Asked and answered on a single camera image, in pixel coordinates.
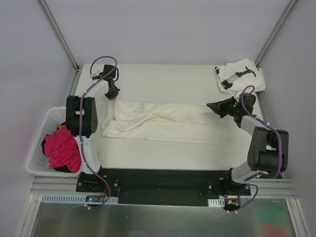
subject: yellow tag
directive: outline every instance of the yellow tag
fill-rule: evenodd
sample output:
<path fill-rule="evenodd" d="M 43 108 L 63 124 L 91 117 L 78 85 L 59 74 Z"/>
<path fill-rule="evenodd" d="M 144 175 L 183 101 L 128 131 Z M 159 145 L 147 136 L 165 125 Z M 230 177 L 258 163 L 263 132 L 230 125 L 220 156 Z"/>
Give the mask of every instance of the yellow tag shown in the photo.
<path fill-rule="evenodd" d="M 60 124 L 58 124 L 58 125 L 56 125 L 58 128 L 63 128 L 64 127 L 64 125 L 60 125 Z"/>

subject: pink cloth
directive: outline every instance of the pink cloth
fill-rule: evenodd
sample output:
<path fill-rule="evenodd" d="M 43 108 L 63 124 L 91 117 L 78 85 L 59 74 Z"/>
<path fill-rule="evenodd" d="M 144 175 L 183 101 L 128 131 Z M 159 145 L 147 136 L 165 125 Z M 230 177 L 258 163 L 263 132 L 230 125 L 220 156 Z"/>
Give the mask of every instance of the pink cloth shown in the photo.
<path fill-rule="evenodd" d="M 54 134 L 45 137 L 45 155 L 49 157 L 50 166 L 58 168 L 66 165 L 76 173 L 81 167 L 81 156 L 78 144 L 66 126 L 58 129 Z"/>

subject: gray floor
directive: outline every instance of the gray floor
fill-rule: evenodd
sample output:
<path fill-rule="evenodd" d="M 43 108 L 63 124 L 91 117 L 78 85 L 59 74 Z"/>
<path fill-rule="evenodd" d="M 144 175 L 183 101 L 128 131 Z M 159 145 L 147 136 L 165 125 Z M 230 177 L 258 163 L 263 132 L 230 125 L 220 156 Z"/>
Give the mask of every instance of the gray floor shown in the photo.
<path fill-rule="evenodd" d="M 285 200 L 258 199 L 240 213 L 221 208 L 72 204 L 40 205 L 32 237 L 294 237 Z"/>

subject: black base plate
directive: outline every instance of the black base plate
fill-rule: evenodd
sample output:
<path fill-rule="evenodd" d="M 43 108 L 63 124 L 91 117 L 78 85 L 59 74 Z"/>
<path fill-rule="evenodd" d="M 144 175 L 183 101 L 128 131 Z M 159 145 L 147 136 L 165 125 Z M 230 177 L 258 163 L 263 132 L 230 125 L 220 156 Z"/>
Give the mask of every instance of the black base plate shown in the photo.
<path fill-rule="evenodd" d="M 219 194 L 238 195 L 238 190 L 224 190 L 227 171 L 106 169 L 99 174 L 109 183 L 111 196 L 122 204 L 208 206 L 208 199 Z M 77 192 L 102 193 L 104 183 L 94 175 L 81 173 Z M 242 186 L 241 195 L 250 189 Z"/>

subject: cable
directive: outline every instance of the cable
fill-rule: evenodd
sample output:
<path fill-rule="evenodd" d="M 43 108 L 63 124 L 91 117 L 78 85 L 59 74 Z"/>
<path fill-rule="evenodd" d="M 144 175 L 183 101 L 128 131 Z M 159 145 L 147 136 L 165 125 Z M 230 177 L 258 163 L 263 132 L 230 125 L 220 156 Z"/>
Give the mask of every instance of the cable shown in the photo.
<path fill-rule="evenodd" d="M 219 191 L 216 191 L 214 188 L 212 188 L 212 190 L 213 190 L 214 193 L 216 193 L 219 196 L 222 196 L 223 198 L 227 198 L 228 197 L 228 195 L 224 195 L 224 194 L 220 193 Z"/>
<path fill-rule="evenodd" d="M 238 195 L 237 200 L 238 200 L 238 202 L 240 203 L 241 191 L 240 191 L 240 190 L 238 190 L 238 193 L 239 193 L 239 195 Z"/>
<path fill-rule="evenodd" d="M 93 65 L 94 65 L 99 59 L 102 59 L 102 58 L 111 58 L 111 59 L 113 59 L 113 60 L 115 61 L 114 67 L 113 67 L 108 73 L 106 73 L 104 76 L 102 76 L 100 79 L 98 79 L 96 83 L 94 83 L 92 86 L 90 86 L 90 87 L 87 89 L 87 91 L 85 91 L 85 92 L 83 93 L 83 95 L 81 96 L 81 98 L 80 98 L 79 138 L 80 138 L 80 141 L 81 141 L 80 149 L 81 149 L 82 159 L 83 159 L 84 163 L 86 164 L 87 168 L 88 168 L 95 176 L 97 176 L 99 179 L 101 179 L 101 180 L 105 183 L 105 185 L 106 185 L 106 187 L 107 187 L 107 189 L 108 189 L 108 191 L 109 191 L 108 197 L 107 197 L 100 205 L 98 205 L 98 206 L 91 206 L 90 208 L 92 208 L 92 209 L 97 209 L 97 208 L 103 206 L 103 205 L 109 200 L 109 198 L 111 197 L 111 188 L 110 188 L 110 185 L 108 184 L 108 182 L 107 182 L 103 177 L 101 177 L 100 175 L 98 175 L 98 174 L 90 167 L 90 165 L 87 163 L 87 160 L 86 160 L 85 155 L 84 155 L 83 143 L 82 143 L 82 142 L 83 142 L 83 139 L 82 139 L 83 98 L 87 95 L 87 93 L 88 93 L 93 87 L 95 87 L 99 82 L 101 82 L 104 78 L 106 78 L 109 74 L 111 74 L 114 70 L 116 70 L 117 65 L 118 65 L 118 62 L 117 62 L 117 60 L 116 60 L 114 57 L 111 57 L 111 56 L 101 56 L 101 57 L 98 57 L 96 60 L 94 60 L 93 63 L 91 64 L 91 67 L 90 67 L 90 74 L 92 74 L 92 67 L 93 67 Z"/>
<path fill-rule="evenodd" d="M 91 85 L 84 93 L 83 95 L 81 96 L 80 98 L 80 116 L 79 116 L 79 138 L 80 138 L 80 141 L 81 141 L 81 146 L 80 146 L 80 149 L 81 149 L 81 154 L 82 154 L 82 159 L 84 161 L 84 163 L 86 163 L 86 166 L 87 168 L 95 175 L 97 176 L 99 179 L 101 179 L 104 183 L 105 183 L 105 187 L 107 190 L 109 190 L 109 195 L 108 197 L 104 200 L 104 202 L 102 202 L 100 205 L 98 206 L 90 206 L 89 208 L 91 209 L 97 209 L 99 207 L 102 207 L 108 200 L 109 198 L 111 197 L 111 188 L 110 188 L 110 185 L 108 184 L 107 181 L 105 181 L 104 178 L 102 178 L 100 175 L 98 175 L 91 167 L 90 165 L 87 163 L 87 160 L 85 158 L 85 155 L 84 155 L 84 150 L 83 150 L 83 139 L 82 139 L 82 110 L 83 110 L 83 98 L 87 95 L 87 93 L 96 85 L 98 84 L 99 82 L 101 82 L 105 77 L 107 77 L 109 74 L 111 74 L 114 70 L 117 69 L 117 65 L 118 65 L 118 62 L 117 60 L 114 58 L 114 57 L 111 57 L 111 56 L 102 56 L 102 57 L 99 57 L 97 58 L 96 60 L 93 61 L 93 63 L 91 64 L 91 67 L 90 67 L 90 74 L 92 72 L 92 67 L 93 65 L 95 64 L 96 61 L 98 61 L 99 59 L 101 58 L 111 58 L 115 61 L 115 65 L 114 67 L 107 73 L 105 74 L 104 76 L 102 76 L 100 79 L 98 79 L 98 81 L 96 83 L 94 83 L 93 85 Z M 40 214 L 45 218 L 45 219 L 54 219 L 54 218 L 57 218 L 63 214 L 66 214 L 68 213 L 69 211 L 71 210 L 74 210 L 76 209 L 77 207 L 80 207 L 80 206 L 86 206 L 86 204 L 79 204 L 79 205 L 76 205 L 76 206 L 73 206 L 72 208 L 58 214 L 58 215 L 55 215 L 55 216 L 46 216 L 45 214 L 43 214 L 42 212 L 42 209 L 40 209 Z"/>
<path fill-rule="evenodd" d="M 256 192 L 255 192 L 255 194 L 253 195 L 252 199 L 250 199 L 249 202 L 247 202 L 244 206 L 240 207 L 238 210 L 236 210 L 236 211 L 230 211 L 230 212 L 228 212 L 228 213 L 234 212 L 234 213 L 237 214 L 237 211 L 240 211 L 240 210 L 244 209 L 244 208 L 247 207 L 252 201 L 255 200 L 255 198 L 256 198 L 257 195 L 258 195 L 259 187 L 258 187 L 257 185 L 255 185 L 255 184 L 248 184 L 248 185 L 249 185 L 249 186 L 256 187 Z"/>
<path fill-rule="evenodd" d="M 99 198 L 103 198 L 107 194 L 107 186 L 104 186 L 104 191 L 103 193 L 99 196 Z"/>
<path fill-rule="evenodd" d="M 264 176 L 267 176 L 267 177 L 269 177 L 269 178 L 271 178 L 271 179 L 275 179 L 275 178 L 277 178 L 278 175 L 280 174 L 280 172 L 281 172 L 281 167 L 282 167 L 282 140 L 281 140 L 281 136 L 280 136 L 279 132 L 278 132 L 276 129 L 274 129 L 273 127 L 271 127 L 271 126 L 269 125 L 269 123 L 264 122 L 263 120 L 261 120 L 261 119 L 259 119 L 258 117 L 254 116 L 252 113 L 250 113 L 250 112 L 247 110 L 247 108 L 246 108 L 246 106 L 245 106 L 245 104 L 244 104 L 244 102 L 243 102 L 243 97 L 244 97 L 245 91 L 246 91 L 248 88 L 250 88 L 250 87 L 252 87 L 252 91 L 251 91 L 250 93 L 252 93 L 252 92 L 255 90 L 255 87 L 254 87 L 253 85 L 249 85 L 249 86 L 246 86 L 246 87 L 245 87 L 245 89 L 244 89 L 244 90 L 242 91 L 242 93 L 241 93 L 241 105 L 242 105 L 243 109 L 246 111 L 246 113 L 247 113 L 249 116 L 251 116 L 252 118 L 258 120 L 258 121 L 259 121 L 260 123 L 262 123 L 266 128 L 270 129 L 271 131 L 273 131 L 273 132 L 276 134 L 277 143 L 278 143 L 278 165 L 277 165 L 277 171 L 276 171 L 274 174 L 273 174 L 273 173 L 271 173 L 271 174 L 258 173 L 258 174 L 254 174 L 254 175 L 250 176 L 249 178 L 246 179 L 246 181 L 249 181 L 249 180 L 251 180 L 251 179 L 253 179 L 253 178 L 256 178 L 258 175 L 264 175 Z"/>

